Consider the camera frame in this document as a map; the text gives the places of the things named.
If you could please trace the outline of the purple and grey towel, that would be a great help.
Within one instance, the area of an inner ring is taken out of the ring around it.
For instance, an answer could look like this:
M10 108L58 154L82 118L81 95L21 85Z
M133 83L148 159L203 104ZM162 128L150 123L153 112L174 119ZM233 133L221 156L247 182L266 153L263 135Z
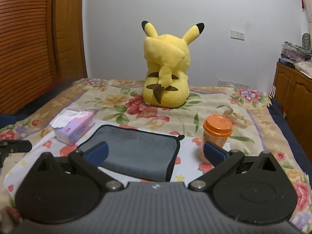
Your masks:
M106 142L108 155L99 166L119 174L169 182L183 135L155 134L113 125L100 126L78 149L86 152Z

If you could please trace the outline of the wooden door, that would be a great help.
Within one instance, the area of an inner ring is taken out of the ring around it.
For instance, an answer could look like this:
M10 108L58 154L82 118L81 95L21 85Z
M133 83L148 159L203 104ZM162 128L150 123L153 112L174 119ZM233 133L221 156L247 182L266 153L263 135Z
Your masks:
M57 68L63 80L87 77L82 32L82 0L53 0Z

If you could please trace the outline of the yellow Pikachu plush toy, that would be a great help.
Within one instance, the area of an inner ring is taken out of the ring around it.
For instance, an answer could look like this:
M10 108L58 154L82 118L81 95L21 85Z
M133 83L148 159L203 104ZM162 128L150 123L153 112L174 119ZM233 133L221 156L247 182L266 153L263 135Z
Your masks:
M142 22L142 28L146 34L143 49L148 67L143 100L154 107L177 108L189 96L186 75L190 66L188 45L201 35L205 24L192 26L182 38L170 34L159 35L148 21Z

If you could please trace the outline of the white wall switch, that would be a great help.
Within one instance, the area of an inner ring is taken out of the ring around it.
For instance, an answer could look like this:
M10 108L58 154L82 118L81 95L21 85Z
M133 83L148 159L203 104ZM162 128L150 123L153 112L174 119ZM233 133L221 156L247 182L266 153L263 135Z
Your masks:
M230 38L244 41L245 40L245 33L231 30L230 31Z

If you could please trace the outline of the pink tissue box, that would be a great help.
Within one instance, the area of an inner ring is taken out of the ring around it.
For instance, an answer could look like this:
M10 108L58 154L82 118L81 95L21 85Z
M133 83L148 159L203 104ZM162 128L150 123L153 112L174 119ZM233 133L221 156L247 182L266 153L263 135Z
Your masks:
M66 109L50 121L56 139L69 146L74 146L93 125L94 113L86 110Z

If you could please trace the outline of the wooden louvered wardrobe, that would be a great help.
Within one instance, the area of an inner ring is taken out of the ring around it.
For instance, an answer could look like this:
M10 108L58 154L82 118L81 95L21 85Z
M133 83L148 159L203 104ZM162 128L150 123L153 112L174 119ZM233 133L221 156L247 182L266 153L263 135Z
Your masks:
M10 115L58 81L53 0L1 0L1 113Z

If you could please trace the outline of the orange lidded plastic cup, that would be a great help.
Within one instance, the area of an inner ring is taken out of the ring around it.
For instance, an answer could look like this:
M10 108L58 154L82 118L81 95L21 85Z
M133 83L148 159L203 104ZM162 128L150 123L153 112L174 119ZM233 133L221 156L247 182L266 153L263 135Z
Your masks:
M203 139L199 151L201 160L210 163L208 157L204 155L204 145L207 141L213 142L217 146L223 147L229 136L232 135L232 122L223 115L209 115L203 123Z

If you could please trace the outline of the dark blue mattress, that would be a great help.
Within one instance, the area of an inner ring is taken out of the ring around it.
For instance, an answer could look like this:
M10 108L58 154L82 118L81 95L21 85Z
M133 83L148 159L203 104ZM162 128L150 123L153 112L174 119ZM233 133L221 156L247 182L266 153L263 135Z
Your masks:
M288 141L292 154L299 164L301 169L311 177L311 162L309 161L307 155L304 150L300 146L299 142L296 140L294 134L292 133L289 125L287 124L285 118L281 112L281 105L275 98L270 98L271 104L269 104L268 110L269 113L274 120L274 122L278 125L280 130L282 131L284 137Z

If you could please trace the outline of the stack of folded clothes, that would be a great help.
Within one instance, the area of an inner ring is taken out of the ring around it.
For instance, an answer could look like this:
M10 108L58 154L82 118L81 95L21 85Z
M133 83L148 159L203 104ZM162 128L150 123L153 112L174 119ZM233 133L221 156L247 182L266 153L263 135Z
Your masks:
M285 41L282 45L281 57L293 63L304 62L311 59L311 51Z

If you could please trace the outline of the white strawberry print cloth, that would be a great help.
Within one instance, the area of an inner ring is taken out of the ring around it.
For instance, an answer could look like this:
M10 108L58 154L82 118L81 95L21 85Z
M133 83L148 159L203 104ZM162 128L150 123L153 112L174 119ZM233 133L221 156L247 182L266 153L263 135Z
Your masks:
M27 172L30 170L34 162L43 152L50 152L55 157L65 157L75 148L78 148L80 144L87 141L87 139L89 139L93 135L93 133L102 125L113 125L122 128L135 129L134 127L96 120L93 127L72 147L58 141L53 131L48 132L45 136L42 136L39 132L32 133L31 135L27 136L26 139L32 143L32 150L30 150L30 152L23 157L10 156L9 159L13 161L13 165L11 167L8 167L4 172L6 176L4 177L3 185L4 188L7 189L8 194L11 197L14 197ZM166 134L161 132L148 131L145 129L139 130L152 132L155 134L179 136L178 133ZM210 171L213 166L211 164L206 164L202 162L199 157L201 145L200 138L185 136L184 139L180 142L180 150L175 159L176 161L174 165L174 170L171 176L171 180L169 182L184 182L185 184L188 184L195 178L200 177L201 175ZM129 182L150 181L119 174L117 172L105 169L101 166L99 166L99 168L101 171L119 180L124 185L128 184Z

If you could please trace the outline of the green hand fan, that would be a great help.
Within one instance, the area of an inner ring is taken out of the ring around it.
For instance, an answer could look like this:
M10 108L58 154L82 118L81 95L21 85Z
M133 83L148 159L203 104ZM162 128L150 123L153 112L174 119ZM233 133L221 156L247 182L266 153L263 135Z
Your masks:
M309 33L304 33L301 38L302 48L306 51L311 50L311 38Z

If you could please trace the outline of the wooden sideboard cabinet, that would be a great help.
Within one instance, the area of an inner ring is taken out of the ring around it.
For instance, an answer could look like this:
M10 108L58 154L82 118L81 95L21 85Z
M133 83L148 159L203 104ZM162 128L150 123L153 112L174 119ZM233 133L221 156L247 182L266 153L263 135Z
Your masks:
M311 159L311 79L278 62L273 85L288 126Z

